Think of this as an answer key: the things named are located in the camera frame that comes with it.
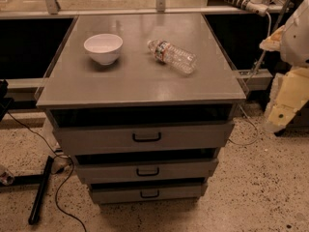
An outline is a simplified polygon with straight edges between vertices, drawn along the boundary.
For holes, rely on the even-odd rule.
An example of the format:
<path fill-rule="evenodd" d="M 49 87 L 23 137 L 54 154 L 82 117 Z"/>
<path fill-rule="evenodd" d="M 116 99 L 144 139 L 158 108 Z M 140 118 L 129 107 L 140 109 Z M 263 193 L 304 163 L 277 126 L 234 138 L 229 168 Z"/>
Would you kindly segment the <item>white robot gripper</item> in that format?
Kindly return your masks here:
<path fill-rule="evenodd" d="M 303 0 L 285 25 L 262 40 L 259 48 L 280 50 L 284 62 L 297 66 L 277 73 L 271 84 L 264 128 L 279 132 L 309 102 L 309 0 Z"/>

